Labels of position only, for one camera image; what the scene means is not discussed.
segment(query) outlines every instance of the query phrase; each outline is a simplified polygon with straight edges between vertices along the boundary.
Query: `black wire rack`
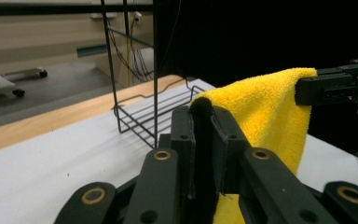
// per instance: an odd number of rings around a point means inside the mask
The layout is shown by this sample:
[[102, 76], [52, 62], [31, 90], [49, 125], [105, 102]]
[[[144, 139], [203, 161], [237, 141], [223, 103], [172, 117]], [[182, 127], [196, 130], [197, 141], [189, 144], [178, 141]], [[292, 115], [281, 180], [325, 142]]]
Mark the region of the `black wire rack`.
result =
[[[186, 87], [181, 89], [181, 92], [176, 92], [174, 96], [165, 97], [167, 94], [167, 88], [176, 83], [172, 83], [166, 87], [164, 91], [158, 92], [158, 69], [156, 60], [154, 60], [154, 91], [152, 96], [143, 96], [143, 95], [136, 95], [128, 99], [124, 99], [119, 101], [117, 98], [117, 91], [116, 91], [116, 81], [113, 71], [113, 61], [112, 61], [112, 52], [111, 52], [111, 35], [110, 32], [116, 32], [120, 35], [124, 35], [125, 37], [129, 38], [130, 40], [139, 42], [144, 44], [148, 47], [154, 49], [156, 58], [156, 47], [157, 42], [154, 41], [154, 44], [149, 44], [141, 39], [138, 39], [130, 34], [129, 31], [129, 19], [128, 19], [128, 10], [127, 10], [127, 0], [123, 0], [123, 8], [124, 8], [124, 20], [126, 24], [126, 32], [121, 32], [114, 27], [109, 25], [108, 19], [106, 17], [106, 8], [104, 0], [101, 0], [102, 6], [102, 14], [103, 14], [103, 26], [105, 32], [105, 39], [106, 39], [106, 47], [108, 53], [108, 60], [109, 60], [109, 69], [110, 69], [110, 76], [112, 80], [112, 88], [113, 88], [113, 95], [115, 100], [115, 106], [113, 107], [114, 114], [117, 117], [117, 126], [120, 133], [125, 133], [127, 131], [133, 131], [138, 137], [140, 137], [144, 142], [146, 142], [150, 147], [156, 148], [158, 146], [158, 134], [162, 133], [171, 128], [171, 112], [182, 105], [189, 104], [193, 97], [198, 93], [204, 91], [197, 85], [193, 85], [190, 87], [188, 85], [188, 81], [186, 78]], [[153, 13], [157, 15], [157, 6], [153, 5]], [[153, 32], [154, 36], [156, 36], [157, 32], [157, 18], [153, 19]], [[142, 97], [143, 101], [141, 104], [131, 104], [131, 105], [123, 105], [124, 102], [135, 98], [135, 97]]]
[[[188, 105], [195, 95], [204, 91], [204, 89], [197, 85], [190, 87], [187, 80], [185, 88], [171, 89], [171, 91], [174, 91], [174, 94], [170, 94], [170, 90], [166, 91], [166, 89], [158, 93], [160, 99], [158, 101], [158, 119], [156, 119], [154, 114], [154, 102], [152, 96], [146, 97], [143, 95], [136, 95], [119, 101], [118, 105], [115, 105], [113, 108], [115, 116], [117, 117], [118, 130], [121, 133], [133, 131], [150, 147], [155, 148], [156, 135], [153, 132], [155, 125], [154, 121], [158, 121], [158, 134], [169, 131], [171, 128], [172, 111], [180, 106]], [[122, 105], [135, 97], [142, 97], [143, 100], [140, 101], [141, 103]]]

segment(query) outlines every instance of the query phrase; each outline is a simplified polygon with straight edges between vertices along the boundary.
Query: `wooden table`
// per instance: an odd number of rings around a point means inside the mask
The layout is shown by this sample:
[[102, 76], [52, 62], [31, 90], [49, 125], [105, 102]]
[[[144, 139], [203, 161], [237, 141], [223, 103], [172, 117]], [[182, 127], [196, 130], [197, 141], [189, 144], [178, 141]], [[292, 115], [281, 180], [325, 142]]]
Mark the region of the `wooden table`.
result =
[[[169, 75], [158, 79], [158, 91], [173, 88], [184, 84], [185, 81], [176, 75]], [[153, 94], [153, 81], [139, 84], [117, 92], [118, 100], [142, 94]], [[125, 104], [139, 101], [134, 98]], [[114, 106], [112, 93], [96, 97], [75, 105], [69, 105], [48, 113], [23, 119], [0, 127], [0, 148], [8, 147], [21, 141], [33, 138], [43, 133], [53, 132], [56, 129], [88, 119], [111, 110]]]

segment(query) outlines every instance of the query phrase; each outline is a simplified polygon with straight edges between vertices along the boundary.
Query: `wall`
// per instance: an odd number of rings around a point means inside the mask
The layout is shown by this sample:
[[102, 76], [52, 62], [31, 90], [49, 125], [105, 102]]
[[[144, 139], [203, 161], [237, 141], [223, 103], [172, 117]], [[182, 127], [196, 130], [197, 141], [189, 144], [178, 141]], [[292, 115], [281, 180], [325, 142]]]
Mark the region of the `wall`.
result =
[[[151, 14], [143, 17], [141, 25], [135, 26], [134, 35], [153, 43], [150, 18]], [[123, 13], [118, 13], [110, 22], [119, 30], [125, 30]], [[119, 49], [126, 51], [126, 39], [121, 35], [115, 37]], [[105, 43], [103, 20], [92, 19], [90, 14], [0, 17], [0, 74], [78, 60], [77, 49]], [[90, 57], [97, 58], [98, 65], [102, 66], [103, 57], [107, 64], [105, 55]], [[119, 82], [129, 86], [127, 69], [117, 60], [114, 65]]]
[[[146, 43], [153, 44], [153, 13], [151, 12], [141, 12], [142, 18], [140, 23], [134, 23], [133, 24], [133, 33], [132, 36], [135, 36], [138, 39], [142, 39]], [[130, 21], [130, 28], [131, 28], [131, 22], [133, 20], [133, 13], [130, 13], [129, 15], [129, 21]], [[122, 29], [121, 31], [125, 31], [124, 24], [121, 24]], [[115, 37], [115, 40], [118, 45], [118, 50], [122, 52], [123, 58], [128, 63], [130, 68], [133, 68], [132, 62], [131, 62], [131, 45], [133, 49], [145, 49], [149, 48], [148, 46], [145, 46], [143, 44], [137, 43], [136, 41], [131, 41], [122, 35], [119, 35], [115, 32], [113, 32], [113, 35]], [[118, 82], [124, 86], [129, 87], [132, 86], [134, 83], [136, 84], [136, 79], [133, 79], [133, 76], [131, 75], [130, 69], [118, 58], [117, 56], [117, 50], [114, 48], [114, 46], [111, 46], [111, 52], [112, 52], [112, 59], [113, 59], [113, 66], [114, 66], [114, 74], [115, 78], [118, 80]], [[153, 61], [153, 58], [145, 58], [145, 61]], [[109, 63], [108, 63], [108, 57], [107, 54], [101, 55], [96, 57], [96, 66], [102, 70], [107, 75], [110, 75], [109, 70]]]

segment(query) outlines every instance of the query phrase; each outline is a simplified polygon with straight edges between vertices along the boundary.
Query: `metal rod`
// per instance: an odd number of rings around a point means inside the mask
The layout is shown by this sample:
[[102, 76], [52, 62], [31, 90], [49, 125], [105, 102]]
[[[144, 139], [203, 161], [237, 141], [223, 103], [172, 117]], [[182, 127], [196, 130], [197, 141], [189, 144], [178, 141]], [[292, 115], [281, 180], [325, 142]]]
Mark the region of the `metal rod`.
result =
[[[173, 97], [169, 97], [169, 98], [163, 99], [163, 100], [158, 102], [161, 105], [161, 106], [158, 107], [158, 110], [159, 110], [158, 111], [158, 117], [173, 111], [175, 108], [177, 108], [179, 106], [186, 105], [186, 104], [190, 103], [191, 99], [192, 99], [192, 96], [194, 94], [198, 94], [201, 91], [204, 91], [202, 88], [200, 88], [198, 86], [193, 86], [193, 87], [190, 88], [188, 85], [186, 85], [186, 87], [187, 87], [188, 91], [181, 92], [179, 94], [174, 95]], [[191, 94], [190, 100], [185, 100], [185, 98], [183, 98], [182, 96], [184, 94], [189, 93], [189, 92]], [[121, 111], [122, 113], [124, 113], [124, 115], [121, 116], [120, 121], [123, 122], [125, 124], [125, 126], [127, 126], [127, 129], [122, 130], [121, 131], [122, 133], [124, 133], [126, 131], [133, 131], [137, 136], [139, 136], [150, 147], [154, 148], [153, 144], [149, 143], [146, 140], [146, 138], [150, 138], [150, 137], [155, 139], [155, 137], [154, 137], [155, 135], [153, 133], [151, 133], [149, 130], [153, 126], [156, 126], [156, 124], [155, 123], [152, 124], [152, 126], [149, 127], [149, 128], [146, 127], [146, 125], [149, 125], [149, 121], [155, 120], [154, 119], [154, 117], [155, 117], [154, 116], [154, 111], [148, 112], [148, 113], [143, 114], [143, 115], [139, 115], [138, 118], [136, 118], [136, 116], [134, 116], [134, 115], [139, 114], [141, 112], [145, 112], [146, 110], [150, 109], [150, 107], [154, 107], [154, 105], [148, 105], [146, 107], [141, 107], [141, 108], [137, 109], [136, 111], [134, 111], [132, 113], [129, 113], [129, 112], [126, 111], [125, 108], [123, 108], [121, 106], [118, 106], [117, 107], [117, 112]], [[159, 120], [158, 125], [161, 124], [163, 121], [164, 120]], [[169, 127], [160, 128], [159, 131], [162, 132], [163, 130], [166, 130], [167, 128], [169, 128]], [[141, 136], [140, 133], [143, 133], [143, 132], [147, 133], [148, 136], [147, 137]]]
[[148, 43], [148, 42], [146, 42], [146, 41], [144, 41], [144, 40], [142, 40], [142, 39], [139, 39], [139, 38], [137, 38], [137, 37], [134, 37], [134, 36], [132, 36], [132, 35], [126, 35], [126, 33], [124, 33], [124, 32], [122, 32], [122, 31], [118, 30], [118, 28], [115, 28], [115, 27], [113, 27], [113, 26], [108, 26], [108, 28], [109, 28], [109, 30], [114, 31], [115, 33], [118, 33], [118, 34], [120, 34], [120, 35], [123, 35], [123, 36], [125, 36], [125, 37], [127, 37], [127, 38], [129, 38], [129, 39], [131, 39], [131, 40], [133, 40], [133, 41], [136, 41], [136, 42], [141, 43], [141, 44], [143, 44], [143, 45], [146, 45], [146, 46], [148, 46], [148, 47], [150, 47], [150, 48], [153, 48], [153, 44], [150, 44], [150, 43]]
[[[112, 60], [112, 51], [110, 49], [110, 38], [109, 38], [109, 30], [107, 27], [107, 17], [106, 17], [106, 8], [104, 4], [104, 0], [101, 0], [101, 7], [102, 7], [102, 13], [103, 13], [103, 27], [105, 32], [105, 39], [106, 39], [106, 47], [107, 47], [107, 56], [109, 60], [109, 70], [110, 70], [110, 79], [112, 81], [112, 89], [113, 89], [113, 96], [115, 98], [115, 105], [118, 104], [117, 102], [117, 93], [116, 93], [116, 82], [115, 82], [115, 72], [113, 70], [113, 60]], [[121, 126], [120, 126], [120, 117], [117, 111], [117, 125], [118, 130], [121, 132]]]

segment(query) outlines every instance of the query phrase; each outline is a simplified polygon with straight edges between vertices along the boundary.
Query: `white table surface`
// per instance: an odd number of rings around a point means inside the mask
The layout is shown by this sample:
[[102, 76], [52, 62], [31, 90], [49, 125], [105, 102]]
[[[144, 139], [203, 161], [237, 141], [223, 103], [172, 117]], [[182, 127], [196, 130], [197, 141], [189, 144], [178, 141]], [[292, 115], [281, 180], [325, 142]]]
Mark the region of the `white table surface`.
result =
[[[51, 224], [80, 187], [97, 181], [119, 187], [138, 175], [150, 149], [134, 133], [119, 133], [112, 111], [3, 148], [0, 223]], [[335, 180], [358, 185], [358, 159], [308, 136], [298, 178], [317, 190]]]

